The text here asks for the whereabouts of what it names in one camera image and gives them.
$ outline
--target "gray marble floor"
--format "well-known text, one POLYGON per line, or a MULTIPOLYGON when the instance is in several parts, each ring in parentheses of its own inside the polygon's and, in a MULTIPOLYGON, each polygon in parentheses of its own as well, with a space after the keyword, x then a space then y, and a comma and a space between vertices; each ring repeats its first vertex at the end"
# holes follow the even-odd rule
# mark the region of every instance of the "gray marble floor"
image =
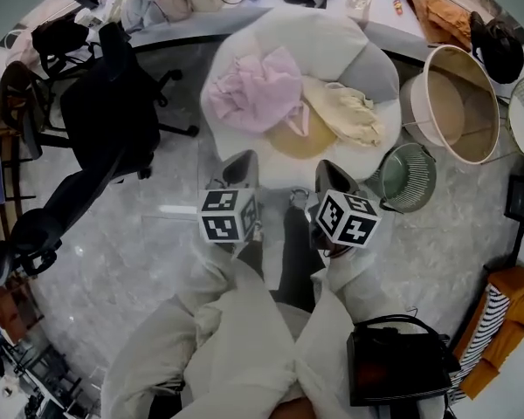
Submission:
MULTIPOLYGON (((186 45, 140 54, 156 78, 169 68, 183 69, 183 81, 166 88, 171 108, 159 112, 163 122, 202 122, 198 97, 216 49, 186 45)), ((439 331, 453 333, 481 265, 514 241, 515 224, 502 213, 507 177, 517 163, 509 158, 472 167, 444 150, 432 153, 436 192, 414 214, 384 214, 373 243, 375 268, 389 294, 416 306, 418 316, 439 331)), ((189 244, 197 224, 174 207, 195 205, 215 166, 206 126, 196 139, 163 133, 152 177, 109 185, 63 237, 57 263, 32 283, 46 334, 82 376, 106 367, 137 325, 178 290, 194 264, 189 244)), ((24 166, 22 192, 38 196, 25 208, 43 206, 78 169, 71 150, 45 148, 42 158, 24 166)), ((279 249, 276 231, 273 250, 279 249)), ((95 381, 100 376, 96 371, 95 381)))

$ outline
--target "person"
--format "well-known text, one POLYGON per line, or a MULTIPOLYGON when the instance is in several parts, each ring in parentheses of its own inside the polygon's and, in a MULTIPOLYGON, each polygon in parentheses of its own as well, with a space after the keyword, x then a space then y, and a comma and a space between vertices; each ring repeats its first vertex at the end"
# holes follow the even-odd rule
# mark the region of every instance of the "person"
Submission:
MULTIPOLYGON (((240 253, 195 237, 186 288, 138 327, 107 371, 103 419, 376 417, 349 406, 346 343, 354 322, 404 309, 382 290, 374 253, 324 265, 310 246, 302 197, 293 193, 285 214, 275 291, 265 287, 257 231, 240 253)), ((444 400, 418 408, 423 419, 439 419, 444 400)))

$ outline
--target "white desk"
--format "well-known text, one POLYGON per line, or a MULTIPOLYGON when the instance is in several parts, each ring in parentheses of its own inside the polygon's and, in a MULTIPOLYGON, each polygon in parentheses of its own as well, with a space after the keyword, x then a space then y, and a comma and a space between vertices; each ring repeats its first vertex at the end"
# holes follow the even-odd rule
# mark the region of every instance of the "white desk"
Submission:
MULTIPOLYGON (((372 1, 365 33, 371 42, 383 50, 425 61, 431 48, 424 38, 413 10, 406 0, 400 0, 403 14, 398 16, 394 9, 394 1, 372 1)), ((251 24, 270 9, 287 6, 289 5, 283 0, 226 4, 219 12, 193 12, 190 18, 182 22, 158 24, 137 31, 132 34, 130 44, 138 47, 180 38, 232 34, 251 24)), ((346 0, 328 0, 325 10, 345 15, 346 0)))

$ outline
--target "black office chair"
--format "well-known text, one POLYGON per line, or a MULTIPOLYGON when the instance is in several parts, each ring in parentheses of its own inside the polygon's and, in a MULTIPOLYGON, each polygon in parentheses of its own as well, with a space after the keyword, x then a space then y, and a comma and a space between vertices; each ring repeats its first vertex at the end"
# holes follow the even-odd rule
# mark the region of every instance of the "black office chair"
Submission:
MULTIPOLYGON (((151 174, 159 129, 196 136, 188 130, 160 126, 154 101, 166 105, 163 82, 145 73, 116 24, 100 30, 103 58, 60 98, 66 132, 82 167, 60 183, 42 209, 24 213, 10 240, 0 241, 0 281, 22 268, 28 276, 48 269, 56 260, 60 238, 83 216, 108 183, 123 175, 151 174), (34 260, 40 258, 36 267, 34 260)), ((165 79, 179 78, 171 71, 165 79)))

